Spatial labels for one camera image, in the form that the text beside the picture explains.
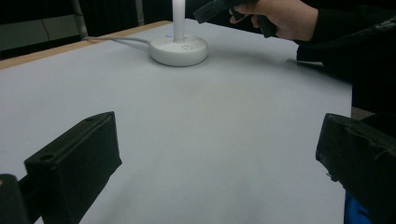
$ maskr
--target black device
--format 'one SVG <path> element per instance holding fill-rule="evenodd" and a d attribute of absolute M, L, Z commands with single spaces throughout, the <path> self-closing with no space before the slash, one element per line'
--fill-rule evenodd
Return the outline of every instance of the black device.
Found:
<path fill-rule="evenodd" d="M 243 19 L 245 15 L 235 11 L 233 7 L 246 1 L 251 0 L 214 0 L 213 2 L 209 2 L 194 11 L 193 15 L 199 23 L 204 23 L 217 16 L 221 11 L 230 9 L 233 12 L 233 16 L 239 21 Z M 262 34 L 265 38 L 276 36 L 276 26 L 271 23 L 267 17 L 257 15 L 257 18 L 259 20 L 260 29 L 262 30 Z"/>
<path fill-rule="evenodd" d="M 0 175 L 0 223 L 79 223 L 122 164 L 114 112 L 82 120 L 24 163 L 20 181 Z"/>
<path fill-rule="evenodd" d="M 396 116 L 355 120 L 327 114 L 316 158 L 374 224 L 396 223 Z"/>

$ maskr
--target table surface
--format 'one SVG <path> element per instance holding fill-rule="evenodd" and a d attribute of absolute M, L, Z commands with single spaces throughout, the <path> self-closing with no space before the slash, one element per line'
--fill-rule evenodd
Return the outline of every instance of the table surface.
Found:
<path fill-rule="evenodd" d="M 186 34 L 209 46 L 191 67 L 130 41 L 6 65 L 0 172 L 22 178 L 33 153 L 114 111 L 123 164 L 81 223 L 343 223 L 345 192 L 315 152 L 325 114 L 350 115 L 351 86 L 297 64 L 290 41 L 191 20 Z"/>

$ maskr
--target white pole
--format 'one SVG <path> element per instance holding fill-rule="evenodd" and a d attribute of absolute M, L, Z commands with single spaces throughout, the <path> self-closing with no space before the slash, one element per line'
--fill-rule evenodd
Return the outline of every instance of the white pole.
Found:
<path fill-rule="evenodd" d="M 85 25 L 84 15 L 82 15 L 81 7 L 78 0 L 72 0 L 73 10 L 75 13 L 76 25 L 79 36 L 82 38 L 88 36 L 87 26 Z"/>
<path fill-rule="evenodd" d="M 136 15 L 137 15 L 137 24 L 139 26 L 145 24 L 145 16 L 143 14 L 143 3 L 142 0 L 135 0 L 134 1 L 136 4 Z"/>
<path fill-rule="evenodd" d="M 173 0 L 173 20 L 174 20 L 174 42 L 184 42 L 184 20 L 186 11 L 186 0 Z"/>

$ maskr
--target person's arm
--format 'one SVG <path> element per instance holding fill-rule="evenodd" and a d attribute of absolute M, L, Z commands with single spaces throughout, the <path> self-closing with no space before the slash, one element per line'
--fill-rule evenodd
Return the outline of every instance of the person's arm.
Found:
<path fill-rule="evenodd" d="M 359 6 L 351 1 L 335 4 L 325 0 L 259 0 L 235 9 L 246 15 L 266 16 L 276 26 L 276 35 L 280 38 L 325 42 L 353 34 L 396 15 L 396 10 L 387 7 L 390 9 Z M 231 17 L 230 22 L 238 21 Z M 259 27 L 255 16 L 252 22 Z"/>

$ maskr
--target white round base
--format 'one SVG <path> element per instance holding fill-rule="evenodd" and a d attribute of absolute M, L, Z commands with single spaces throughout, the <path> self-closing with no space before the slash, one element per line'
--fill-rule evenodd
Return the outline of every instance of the white round base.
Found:
<path fill-rule="evenodd" d="M 183 43 L 175 43 L 173 37 L 161 37 L 149 41 L 148 54 L 158 63 L 191 66 L 206 58 L 207 44 L 196 36 L 186 36 Z"/>

